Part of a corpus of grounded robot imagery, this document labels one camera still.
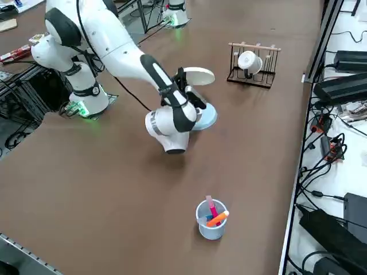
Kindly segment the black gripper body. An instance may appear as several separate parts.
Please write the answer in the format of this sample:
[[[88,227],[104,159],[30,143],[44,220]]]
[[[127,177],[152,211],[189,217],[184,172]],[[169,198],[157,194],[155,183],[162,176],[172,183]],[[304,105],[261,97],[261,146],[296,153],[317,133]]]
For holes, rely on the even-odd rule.
[[[206,100],[196,91],[187,91],[186,95],[188,97],[189,102],[195,107],[201,110],[206,108]]]

